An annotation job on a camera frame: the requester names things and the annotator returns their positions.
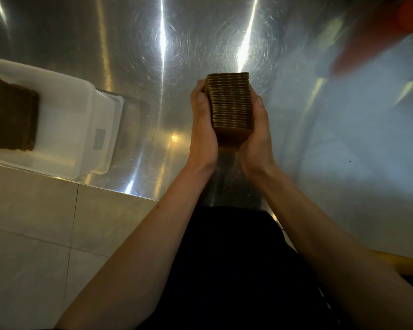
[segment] metal surface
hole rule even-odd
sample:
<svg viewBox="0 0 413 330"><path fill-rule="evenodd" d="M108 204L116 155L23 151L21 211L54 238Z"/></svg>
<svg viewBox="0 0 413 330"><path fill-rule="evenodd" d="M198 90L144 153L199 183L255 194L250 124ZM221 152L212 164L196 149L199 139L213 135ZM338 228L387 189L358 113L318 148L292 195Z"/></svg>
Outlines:
<svg viewBox="0 0 413 330"><path fill-rule="evenodd" d="M413 256L413 36L328 77L381 1L0 0L0 58L122 95L110 172L76 182L149 199L186 162L196 80L249 71L281 167L369 247ZM226 153L202 202L263 206Z"/></svg>

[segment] plastic bin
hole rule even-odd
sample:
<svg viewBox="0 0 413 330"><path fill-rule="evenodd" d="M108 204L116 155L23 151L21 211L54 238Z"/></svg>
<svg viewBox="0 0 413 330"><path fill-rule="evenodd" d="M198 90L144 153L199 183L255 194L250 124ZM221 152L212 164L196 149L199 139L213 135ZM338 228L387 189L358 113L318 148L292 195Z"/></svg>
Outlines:
<svg viewBox="0 0 413 330"><path fill-rule="evenodd" d="M75 77L1 59L0 78L40 94L33 151L0 149L0 163L64 179L108 170L121 97L102 94Z"/></svg>

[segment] person's left arm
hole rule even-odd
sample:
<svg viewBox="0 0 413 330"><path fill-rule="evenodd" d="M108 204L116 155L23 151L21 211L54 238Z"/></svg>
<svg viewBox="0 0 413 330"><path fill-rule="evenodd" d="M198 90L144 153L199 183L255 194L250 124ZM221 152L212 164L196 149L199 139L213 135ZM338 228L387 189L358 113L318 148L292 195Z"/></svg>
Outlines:
<svg viewBox="0 0 413 330"><path fill-rule="evenodd" d="M193 131L186 166L139 226L67 308L56 328L133 329L155 310L185 229L218 155L205 81L191 95Z"/></svg>

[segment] person's left hand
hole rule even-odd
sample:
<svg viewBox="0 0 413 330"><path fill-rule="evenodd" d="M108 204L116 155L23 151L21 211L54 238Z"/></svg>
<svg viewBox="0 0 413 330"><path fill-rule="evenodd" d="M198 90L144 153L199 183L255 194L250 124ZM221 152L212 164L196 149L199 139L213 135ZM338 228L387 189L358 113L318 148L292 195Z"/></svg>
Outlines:
<svg viewBox="0 0 413 330"><path fill-rule="evenodd" d="M205 80L199 80L190 96L193 130L186 167L211 175L217 162L218 144L216 133L211 125L211 111L208 98L204 94L204 86Z"/></svg>

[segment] fingernail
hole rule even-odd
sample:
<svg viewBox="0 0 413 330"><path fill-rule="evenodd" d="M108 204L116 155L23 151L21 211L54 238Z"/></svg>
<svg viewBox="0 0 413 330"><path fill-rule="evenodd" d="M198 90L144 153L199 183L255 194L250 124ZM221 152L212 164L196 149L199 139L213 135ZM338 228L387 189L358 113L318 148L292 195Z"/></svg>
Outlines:
<svg viewBox="0 0 413 330"><path fill-rule="evenodd" d="M202 92L197 93L197 102L198 103L203 103L205 100L205 94Z"/></svg>

